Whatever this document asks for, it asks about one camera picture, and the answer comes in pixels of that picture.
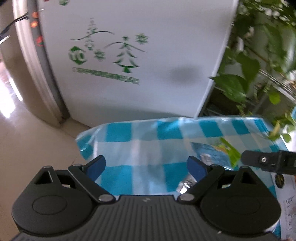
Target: white paper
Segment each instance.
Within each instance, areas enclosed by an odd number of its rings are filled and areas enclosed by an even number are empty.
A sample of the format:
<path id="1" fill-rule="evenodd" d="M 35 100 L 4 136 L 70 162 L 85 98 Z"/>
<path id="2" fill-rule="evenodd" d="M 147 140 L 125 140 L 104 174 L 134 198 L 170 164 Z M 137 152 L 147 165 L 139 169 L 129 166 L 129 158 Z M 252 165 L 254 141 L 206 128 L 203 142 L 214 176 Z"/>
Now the white paper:
<path id="1" fill-rule="evenodd" d="M 276 196 L 281 206 L 281 239 L 296 240 L 296 184 L 295 176 L 283 175 L 284 186 L 278 188 L 275 183 L 275 173 L 271 174 Z"/>

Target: blue and white tablecloth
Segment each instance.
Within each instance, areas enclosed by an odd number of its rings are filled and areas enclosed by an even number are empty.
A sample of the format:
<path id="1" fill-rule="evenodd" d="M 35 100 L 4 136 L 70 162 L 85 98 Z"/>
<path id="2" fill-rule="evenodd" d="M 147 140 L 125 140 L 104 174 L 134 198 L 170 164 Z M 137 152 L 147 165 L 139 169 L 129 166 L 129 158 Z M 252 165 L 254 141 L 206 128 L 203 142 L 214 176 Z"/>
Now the blue and white tablecloth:
<path id="1" fill-rule="evenodd" d="M 176 195 L 178 183 L 188 174 L 188 157 L 196 156 L 192 142 L 216 145 L 224 137 L 240 153 L 286 150 L 281 139 L 267 139 L 271 129 L 256 117 L 181 117 L 103 124 L 82 132 L 76 141 L 86 160 L 105 157 L 106 169 L 96 183 L 113 195 Z M 270 173 L 252 169 L 275 195 Z"/>

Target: floor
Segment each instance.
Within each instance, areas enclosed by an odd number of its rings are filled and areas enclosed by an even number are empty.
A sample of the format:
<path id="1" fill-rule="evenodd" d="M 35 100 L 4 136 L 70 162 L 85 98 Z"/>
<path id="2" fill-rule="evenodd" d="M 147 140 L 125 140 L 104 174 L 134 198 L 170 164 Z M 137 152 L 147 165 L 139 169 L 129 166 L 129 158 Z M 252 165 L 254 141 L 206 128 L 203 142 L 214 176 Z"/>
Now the floor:
<path id="1" fill-rule="evenodd" d="M 0 69 L 0 241 L 18 233 L 10 214 L 12 204 L 42 166 L 66 169 L 85 163 L 75 137 L 87 129 L 71 119 L 58 129 L 36 118 Z"/>

